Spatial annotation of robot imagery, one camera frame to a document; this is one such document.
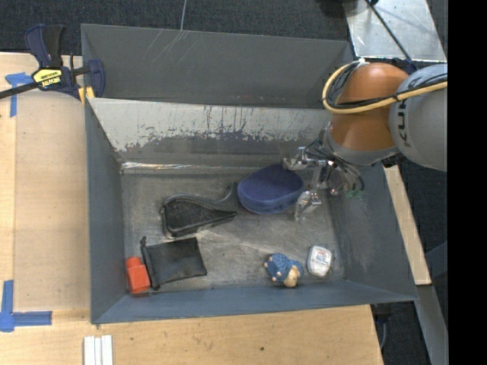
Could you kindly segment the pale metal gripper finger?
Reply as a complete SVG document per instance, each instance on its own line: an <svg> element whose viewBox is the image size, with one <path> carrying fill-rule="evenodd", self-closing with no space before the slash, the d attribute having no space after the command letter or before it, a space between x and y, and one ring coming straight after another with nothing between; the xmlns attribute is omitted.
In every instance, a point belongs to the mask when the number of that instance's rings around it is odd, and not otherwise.
<svg viewBox="0 0 487 365"><path fill-rule="evenodd" d="M293 154L285 157L282 161L282 166L291 171L304 170L314 165L315 161L309 157L306 147L299 147Z"/></svg>
<svg viewBox="0 0 487 365"><path fill-rule="evenodd" d="M306 190L300 194L296 201L294 219L302 220L306 215L311 214L322 205L318 191L315 189Z"/></svg>

